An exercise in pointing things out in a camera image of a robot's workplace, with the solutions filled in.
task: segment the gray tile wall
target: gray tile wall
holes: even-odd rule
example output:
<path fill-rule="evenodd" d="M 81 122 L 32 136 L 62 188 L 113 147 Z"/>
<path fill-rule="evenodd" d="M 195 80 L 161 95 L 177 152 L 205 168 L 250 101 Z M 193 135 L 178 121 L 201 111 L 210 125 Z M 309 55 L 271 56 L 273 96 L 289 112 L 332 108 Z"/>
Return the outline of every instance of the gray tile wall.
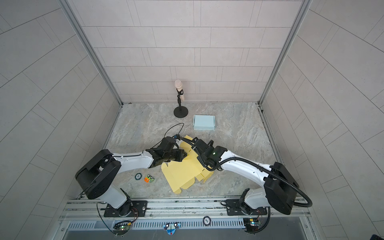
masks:
<path fill-rule="evenodd" d="M 383 31 L 383 1 L 313 0 L 263 106 L 324 239 L 384 234 Z"/>
<path fill-rule="evenodd" d="M 176 79 L 186 101 L 258 101 L 301 5 L 68 2 L 123 102 L 176 102 Z"/>
<path fill-rule="evenodd" d="M 56 0 L 0 1 L 1 239 L 43 238 L 118 109 Z"/>

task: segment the round black base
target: round black base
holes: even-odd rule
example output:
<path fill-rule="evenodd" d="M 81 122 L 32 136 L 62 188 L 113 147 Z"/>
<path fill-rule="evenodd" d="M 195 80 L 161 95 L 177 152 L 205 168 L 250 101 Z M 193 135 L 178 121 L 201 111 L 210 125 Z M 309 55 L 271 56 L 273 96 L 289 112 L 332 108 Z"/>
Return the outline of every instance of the round black base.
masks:
<path fill-rule="evenodd" d="M 173 114 L 175 115 L 175 117 L 183 118 L 188 115 L 188 109 L 184 106 L 181 106 L 180 111 L 180 107 L 177 107 L 175 108 L 175 110 L 173 110 Z"/>

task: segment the marble floor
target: marble floor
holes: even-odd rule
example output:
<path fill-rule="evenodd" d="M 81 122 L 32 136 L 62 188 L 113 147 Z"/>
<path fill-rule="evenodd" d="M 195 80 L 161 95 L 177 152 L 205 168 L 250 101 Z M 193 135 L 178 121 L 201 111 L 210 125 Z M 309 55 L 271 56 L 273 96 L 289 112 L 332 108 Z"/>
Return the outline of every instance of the marble floor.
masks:
<path fill-rule="evenodd" d="M 184 103 L 189 113 L 185 118 L 177 118 L 173 110 L 177 106 L 164 104 L 125 104 L 119 115 L 107 149 L 114 153 L 141 152 L 159 142 L 173 125 L 185 123 L 180 135 L 198 137 L 205 142 L 211 139 L 214 146 L 220 145 L 234 153 L 256 162 L 273 164 L 273 154 L 268 136 L 255 103 Z M 193 116 L 215 115 L 214 131 L 193 130 Z M 178 133 L 180 126 L 172 128 L 167 136 Z M 156 181 L 146 183 L 135 180 L 136 173 L 152 175 Z M 246 188 L 259 188 L 253 181 L 230 171 L 215 171 L 205 182 L 198 182 L 190 188 L 182 189 L 181 194 L 172 192 L 161 167 L 135 169 L 118 174 L 113 184 L 130 195 L 139 197 L 170 196 L 225 196 L 241 195 Z"/>

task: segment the mounting plate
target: mounting plate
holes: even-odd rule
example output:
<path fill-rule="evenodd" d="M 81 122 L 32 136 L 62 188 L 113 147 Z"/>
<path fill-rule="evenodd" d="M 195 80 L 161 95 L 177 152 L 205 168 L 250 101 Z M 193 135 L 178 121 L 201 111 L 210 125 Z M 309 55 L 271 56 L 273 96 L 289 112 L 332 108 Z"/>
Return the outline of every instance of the mounting plate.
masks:
<path fill-rule="evenodd" d="M 239 199 L 226 199 L 226 204 L 229 206 L 238 206 Z M 261 215 L 267 215 L 267 211 L 263 207 L 259 207 L 257 210 L 260 211 Z M 250 215 L 259 215 L 259 212 L 255 210 Z M 227 214 L 228 216 L 248 216 L 247 214 L 244 214 L 240 209 L 234 209 L 234 208 L 227 208 Z"/>
<path fill-rule="evenodd" d="M 145 212 L 147 210 L 148 201 L 132 201 L 132 204 L 133 204 L 133 207 L 139 211 L 139 217 L 144 217 Z M 114 209 L 109 204 L 107 205 L 106 208 L 101 209 L 101 210 L 105 210 L 104 217 L 120 217 L 117 210 Z M 135 216 L 134 212 L 131 211 L 128 215 L 126 215 L 124 217 L 134 217 L 134 216 Z"/>

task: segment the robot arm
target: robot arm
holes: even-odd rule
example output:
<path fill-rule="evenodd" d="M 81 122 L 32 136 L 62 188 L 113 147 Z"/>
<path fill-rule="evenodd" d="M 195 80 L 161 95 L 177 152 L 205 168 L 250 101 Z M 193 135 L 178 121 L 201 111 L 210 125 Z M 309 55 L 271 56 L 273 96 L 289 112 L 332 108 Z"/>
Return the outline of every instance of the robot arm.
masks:
<path fill-rule="evenodd" d="M 97 153 L 75 175 L 88 199 L 101 199 L 117 209 L 120 216 L 127 215 L 131 210 L 131 199 L 122 189 L 112 185 L 117 173 L 152 168 L 163 162 L 179 161 L 187 155 L 179 149 L 176 139 L 187 142 L 198 154 L 198 160 L 208 170 L 222 168 L 247 177 L 261 188 L 246 189 L 239 201 L 245 213 L 252 213 L 258 207 L 272 206 L 281 213 L 289 215 L 296 198 L 298 184 L 280 163 L 273 166 L 251 162 L 228 149 L 220 146 L 213 148 L 213 141 L 206 144 L 201 139 L 182 138 L 179 135 L 165 137 L 156 148 L 132 154 L 112 154 L 104 149 Z"/>

